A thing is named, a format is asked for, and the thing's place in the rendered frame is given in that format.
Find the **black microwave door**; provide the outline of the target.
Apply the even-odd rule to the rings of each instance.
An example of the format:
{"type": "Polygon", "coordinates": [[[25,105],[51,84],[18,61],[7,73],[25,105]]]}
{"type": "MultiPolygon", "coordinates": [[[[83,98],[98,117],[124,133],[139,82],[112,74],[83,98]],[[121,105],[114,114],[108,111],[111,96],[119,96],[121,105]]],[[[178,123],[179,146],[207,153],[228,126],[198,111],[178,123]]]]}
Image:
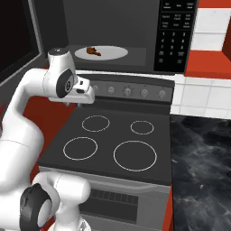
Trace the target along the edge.
{"type": "Polygon", "coordinates": [[[35,0],[0,0],[0,87],[45,63],[35,0]]]}

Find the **brown food piece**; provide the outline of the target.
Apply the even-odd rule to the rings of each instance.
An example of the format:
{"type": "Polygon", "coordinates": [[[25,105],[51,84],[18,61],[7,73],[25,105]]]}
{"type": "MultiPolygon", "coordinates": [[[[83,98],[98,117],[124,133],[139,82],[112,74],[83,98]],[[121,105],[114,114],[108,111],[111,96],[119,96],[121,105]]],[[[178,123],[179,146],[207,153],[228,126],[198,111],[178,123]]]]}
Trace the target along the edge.
{"type": "Polygon", "coordinates": [[[91,55],[97,55],[97,56],[101,55],[101,53],[97,52],[97,49],[94,47],[87,47],[87,53],[91,55]]]}

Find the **dark grey stove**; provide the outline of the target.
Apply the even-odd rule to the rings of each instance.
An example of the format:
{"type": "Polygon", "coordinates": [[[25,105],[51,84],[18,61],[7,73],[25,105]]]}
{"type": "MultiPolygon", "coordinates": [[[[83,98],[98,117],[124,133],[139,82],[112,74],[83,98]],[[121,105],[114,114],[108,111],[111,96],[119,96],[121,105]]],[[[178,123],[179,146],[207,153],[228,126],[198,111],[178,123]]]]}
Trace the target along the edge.
{"type": "MultiPolygon", "coordinates": [[[[135,182],[171,186],[170,110],[174,82],[115,75],[92,75],[99,92],[91,105],[77,108],[39,160],[41,171],[82,177],[90,183],[135,182]],[[109,94],[108,88],[115,93],[109,94]],[[130,97],[124,89],[130,87],[130,97]],[[142,97],[141,91],[148,90],[142,97]],[[164,90],[166,96],[159,98],[164,90]]],[[[171,223],[171,197],[163,230],[171,223]]]]}

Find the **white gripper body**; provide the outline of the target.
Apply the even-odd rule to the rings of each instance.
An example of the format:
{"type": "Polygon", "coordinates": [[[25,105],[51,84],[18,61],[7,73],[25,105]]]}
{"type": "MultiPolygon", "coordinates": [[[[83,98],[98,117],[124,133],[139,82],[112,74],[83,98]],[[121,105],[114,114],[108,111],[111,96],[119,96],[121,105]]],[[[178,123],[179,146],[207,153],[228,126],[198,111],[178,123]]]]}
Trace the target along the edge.
{"type": "Polygon", "coordinates": [[[49,100],[62,103],[93,104],[95,93],[92,87],[88,87],[87,91],[80,88],[73,88],[67,96],[63,98],[50,97],[49,100]]]}

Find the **black microwave oven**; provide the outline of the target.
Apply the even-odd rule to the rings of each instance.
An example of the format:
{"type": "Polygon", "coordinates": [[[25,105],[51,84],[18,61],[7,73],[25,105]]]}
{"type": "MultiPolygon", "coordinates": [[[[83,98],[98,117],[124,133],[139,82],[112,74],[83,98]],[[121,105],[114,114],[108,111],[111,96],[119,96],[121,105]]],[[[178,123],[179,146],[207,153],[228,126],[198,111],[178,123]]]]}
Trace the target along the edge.
{"type": "Polygon", "coordinates": [[[35,0],[44,53],[65,48],[78,69],[170,74],[186,71],[199,0],[35,0]],[[117,46],[116,60],[83,60],[77,49],[117,46]]]}

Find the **white round plate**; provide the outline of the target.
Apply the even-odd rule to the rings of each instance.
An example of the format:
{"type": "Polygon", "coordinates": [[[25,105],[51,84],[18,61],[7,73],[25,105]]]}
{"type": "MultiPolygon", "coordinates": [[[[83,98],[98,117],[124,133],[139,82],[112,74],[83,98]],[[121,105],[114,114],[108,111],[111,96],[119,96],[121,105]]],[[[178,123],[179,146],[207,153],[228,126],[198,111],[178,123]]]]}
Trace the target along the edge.
{"type": "Polygon", "coordinates": [[[87,47],[77,49],[74,54],[76,57],[83,60],[116,60],[123,58],[128,54],[128,50],[125,48],[117,47],[117,46],[88,46],[94,47],[97,49],[97,52],[100,52],[101,55],[91,55],[87,53],[87,47]]]}

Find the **grey oven door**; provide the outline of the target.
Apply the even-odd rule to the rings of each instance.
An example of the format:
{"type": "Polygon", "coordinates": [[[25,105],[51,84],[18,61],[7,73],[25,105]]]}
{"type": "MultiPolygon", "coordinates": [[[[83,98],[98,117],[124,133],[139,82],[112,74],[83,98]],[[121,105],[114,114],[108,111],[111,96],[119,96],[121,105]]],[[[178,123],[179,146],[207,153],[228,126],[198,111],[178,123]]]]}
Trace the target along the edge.
{"type": "Polygon", "coordinates": [[[170,186],[90,184],[90,196],[79,210],[93,231],[163,230],[170,186]]]}

